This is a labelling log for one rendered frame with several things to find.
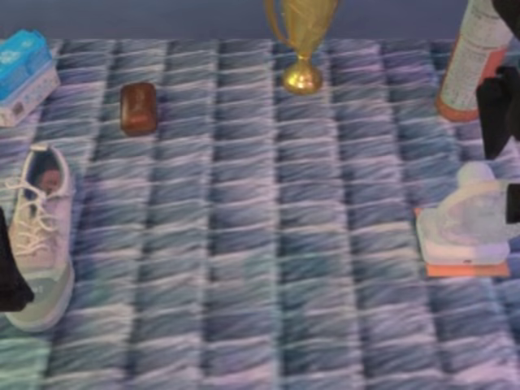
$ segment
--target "shoe sole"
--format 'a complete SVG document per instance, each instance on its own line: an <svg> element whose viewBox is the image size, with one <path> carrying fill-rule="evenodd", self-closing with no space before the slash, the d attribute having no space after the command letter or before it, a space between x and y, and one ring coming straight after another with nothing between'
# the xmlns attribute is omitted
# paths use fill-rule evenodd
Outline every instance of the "shoe sole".
<svg viewBox="0 0 520 390"><path fill-rule="evenodd" d="M72 298L72 290L74 289L74 283L75 283L75 272L74 268L72 267L72 264L70 266L70 275L67 280L67 285L65 286L65 290L63 291L63 294L61 298L59 299L56 306L42 319L38 321L32 321L30 323L19 321L11 315L6 314L7 319L9 322L24 332L43 332L50 328L52 328L54 325L56 325L59 320L63 317L65 314L65 311L67 311L67 307L71 301Z"/></svg>

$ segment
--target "tissue box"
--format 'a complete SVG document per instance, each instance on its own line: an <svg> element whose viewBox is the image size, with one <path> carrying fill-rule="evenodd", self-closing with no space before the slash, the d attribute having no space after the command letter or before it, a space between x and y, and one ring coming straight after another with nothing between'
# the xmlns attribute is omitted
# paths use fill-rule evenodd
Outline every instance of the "tissue box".
<svg viewBox="0 0 520 390"><path fill-rule="evenodd" d="M21 87L0 101L0 127L12 128L60 85L56 67L49 61Z"/></svg>
<svg viewBox="0 0 520 390"><path fill-rule="evenodd" d="M0 45L0 100L7 98L44 67L52 56L37 31L19 30Z"/></svg>

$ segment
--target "can label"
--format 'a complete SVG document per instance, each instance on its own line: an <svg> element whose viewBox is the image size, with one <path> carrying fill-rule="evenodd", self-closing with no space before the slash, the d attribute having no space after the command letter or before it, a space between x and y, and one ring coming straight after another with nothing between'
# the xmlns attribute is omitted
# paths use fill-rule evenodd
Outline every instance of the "can label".
<svg viewBox="0 0 520 390"><path fill-rule="evenodd" d="M475 90L483 79L495 75L512 38L492 0L470 0L437 101L444 117L477 118Z"/></svg>

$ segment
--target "gold trophy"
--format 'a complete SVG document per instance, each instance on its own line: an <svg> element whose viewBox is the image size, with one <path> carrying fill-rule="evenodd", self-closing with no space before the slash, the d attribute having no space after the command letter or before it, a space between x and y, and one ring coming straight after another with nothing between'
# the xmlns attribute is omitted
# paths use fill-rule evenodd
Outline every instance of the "gold trophy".
<svg viewBox="0 0 520 390"><path fill-rule="evenodd" d="M264 0L267 19L276 37L296 51L298 60L284 72L284 87L297 95L316 93L322 87L320 71L310 58L327 33L339 0L281 0L288 38L278 26L275 0Z"/></svg>

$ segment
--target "trophy handle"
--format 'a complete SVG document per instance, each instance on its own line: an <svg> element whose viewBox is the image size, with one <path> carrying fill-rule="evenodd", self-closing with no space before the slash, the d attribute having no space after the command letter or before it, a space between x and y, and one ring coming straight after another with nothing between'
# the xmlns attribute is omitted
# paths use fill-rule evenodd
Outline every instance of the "trophy handle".
<svg viewBox="0 0 520 390"><path fill-rule="evenodd" d="M275 0L264 0L263 4L266 8L267 21L269 22L269 25L271 26L273 33L275 33L276 37L282 43L284 43L285 45L287 45L289 47L293 47L291 45L291 42L289 42L289 39L283 35L283 33L280 30L280 27L278 25L278 19L276 18Z"/></svg>

